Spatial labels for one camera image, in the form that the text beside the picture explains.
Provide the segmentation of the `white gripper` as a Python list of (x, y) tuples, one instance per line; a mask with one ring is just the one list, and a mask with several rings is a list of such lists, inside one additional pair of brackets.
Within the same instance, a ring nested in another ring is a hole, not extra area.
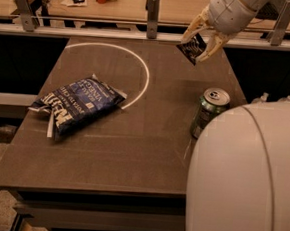
[[(210, 0), (182, 35), (181, 42), (188, 43), (196, 35), (198, 52), (196, 62), (203, 62), (227, 44), (235, 33), (241, 32), (260, 9), (261, 0)], [(201, 32), (212, 26), (212, 32), (205, 43)]]

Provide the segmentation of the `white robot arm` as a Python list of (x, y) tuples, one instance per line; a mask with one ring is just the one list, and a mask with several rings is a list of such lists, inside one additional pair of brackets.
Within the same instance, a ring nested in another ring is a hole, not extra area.
[(193, 149), (185, 231), (290, 231), (290, 102), (215, 117)]

